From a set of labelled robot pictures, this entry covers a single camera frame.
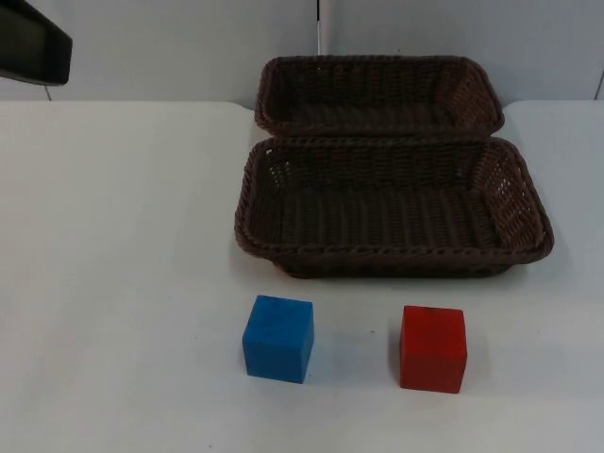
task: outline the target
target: cube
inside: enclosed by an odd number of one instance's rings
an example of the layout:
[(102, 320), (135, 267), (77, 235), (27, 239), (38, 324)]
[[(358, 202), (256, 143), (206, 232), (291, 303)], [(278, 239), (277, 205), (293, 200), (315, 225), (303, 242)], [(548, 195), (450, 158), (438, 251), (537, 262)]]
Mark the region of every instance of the cube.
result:
[(301, 384), (313, 342), (311, 302), (259, 295), (243, 333), (247, 374)]
[(400, 386), (458, 394), (467, 361), (463, 311), (407, 306), (400, 336)]

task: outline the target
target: red cube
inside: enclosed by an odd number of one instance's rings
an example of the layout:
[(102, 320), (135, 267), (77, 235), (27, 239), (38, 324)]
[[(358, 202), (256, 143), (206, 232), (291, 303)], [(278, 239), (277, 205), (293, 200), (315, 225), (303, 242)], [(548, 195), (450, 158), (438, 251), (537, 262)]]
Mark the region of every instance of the red cube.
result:
[(407, 306), (400, 334), (400, 386), (458, 394), (467, 347), (463, 311)]

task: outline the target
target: basket rim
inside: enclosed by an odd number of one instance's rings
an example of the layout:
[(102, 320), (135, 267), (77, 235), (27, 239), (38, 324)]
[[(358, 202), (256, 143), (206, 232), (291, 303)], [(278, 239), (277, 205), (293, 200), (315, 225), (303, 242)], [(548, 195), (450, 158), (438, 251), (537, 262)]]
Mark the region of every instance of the basket rim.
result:
[[(442, 130), (448, 132), (452, 129), (457, 130), (457, 133), (463, 134), (480, 134), (487, 133), (490, 135), (493, 132), (498, 131), (505, 124), (505, 115), (503, 113), (503, 107), (499, 100), (493, 84), (489, 79), (489, 75), (486, 73), (484, 68), (473, 59), (463, 56), (455, 55), (426, 55), (426, 56), (404, 56), (404, 55), (315, 55), (315, 56), (288, 56), (288, 57), (275, 57), (270, 59), (262, 69), (260, 76), (260, 86), (258, 89), (258, 95), (256, 98), (255, 107), (255, 120), (258, 126), (273, 132), (275, 135), (282, 136), (299, 136), (295, 132), (291, 132), (290, 129), (294, 128), (315, 128), (317, 124), (305, 123), (302, 121), (285, 121), (277, 117), (270, 116), (267, 114), (266, 103), (268, 102), (268, 89), (271, 86), (273, 77), (278, 70), (278, 66), (281, 64), (296, 63), (298, 61), (310, 61), (310, 62), (321, 62), (321, 63), (391, 63), (399, 64), (401, 62), (416, 62), (416, 61), (450, 61), (450, 62), (461, 62), (466, 67), (474, 68), (480, 75), (480, 81), (483, 87), (486, 89), (489, 97), (491, 98), (494, 109), (497, 115), (496, 121), (489, 127), (483, 129), (474, 129), (467, 127), (458, 126), (371, 126), (370, 128), (375, 131), (383, 130), (396, 130), (402, 131), (400, 133), (421, 133), (423, 131), (432, 132)], [(354, 129), (359, 129), (359, 126), (338, 126), (338, 125), (320, 125), (321, 129), (330, 131), (331, 129), (347, 130), (349, 133), (354, 132)]]
[(240, 202), (235, 214), (235, 231), (240, 245), (251, 253), (261, 258), (269, 260), (278, 260), (279, 256), (291, 256), (296, 254), (300, 257), (312, 257), (316, 255), (331, 255), (331, 256), (380, 256), (386, 257), (409, 257), (414, 259), (422, 259), (430, 257), (434, 260), (434, 256), (442, 258), (443, 262), (447, 262), (448, 257), (455, 256), (457, 260), (460, 256), (466, 263), (485, 262), (487, 258), (490, 264), (522, 264), (529, 263), (545, 258), (554, 245), (554, 236), (549, 218), (545, 213), (543, 203), (537, 194), (534, 183), (529, 174), (529, 169), (525, 160), (520, 155), (517, 147), (507, 140), (500, 138), (483, 138), (475, 137), (456, 137), (449, 138), (446, 141), (437, 138), (354, 138), (355, 143), (364, 146), (374, 147), (396, 147), (401, 144), (413, 146), (422, 143), (484, 143), (485, 146), (489, 143), (503, 145), (512, 154), (514, 161), (520, 169), (520, 176), (527, 185), (528, 193), (536, 207), (536, 215), (538, 221), (543, 227), (544, 234), (541, 241), (534, 246), (514, 249), (505, 246), (499, 247), (428, 247), (424, 245), (416, 246), (392, 246), (379, 244), (346, 244), (346, 245), (326, 245), (326, 244), (296, 244), (296, 243), (265, 243), (254, 237), (249, 229), (250, 219), (250, 200), (255, 198), (256, 186), (253, 184), (253, 178), (257, 174), (260, 159), (258, 154), (270, 149), (275, 145), (295, 145), (296, 147), (316, 147), (327, 146), (331, 148), (349, 147), (350, 138), (270, 138), (263, 142), (257, 143), (252, 149), (243, 178), (243, 186), (240, 197)]

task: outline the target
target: blue cube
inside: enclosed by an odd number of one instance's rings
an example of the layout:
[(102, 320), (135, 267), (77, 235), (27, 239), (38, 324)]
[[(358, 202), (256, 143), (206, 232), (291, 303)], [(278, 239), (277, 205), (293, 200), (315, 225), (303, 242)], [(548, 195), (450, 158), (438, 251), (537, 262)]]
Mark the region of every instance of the blue cube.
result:
[(259, 295), (243, 333), (247, 374), (301, 384), (313, 342), (311, 302)]

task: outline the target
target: wicker basket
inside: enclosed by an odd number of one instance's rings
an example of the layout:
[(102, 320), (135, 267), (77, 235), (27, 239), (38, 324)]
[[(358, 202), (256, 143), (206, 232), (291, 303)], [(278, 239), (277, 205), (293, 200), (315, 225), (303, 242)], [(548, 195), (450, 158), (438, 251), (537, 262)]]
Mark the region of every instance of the wicker basket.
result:
[(487, 75), (471, 59), (286, 57), (264, 68), (256, 121), (277, 137), (486, 137), (504, 117)]
[(267, 140), (235, 231), (294, 277), (483, 277), (553, 246), (524, 160), (485, 138)]

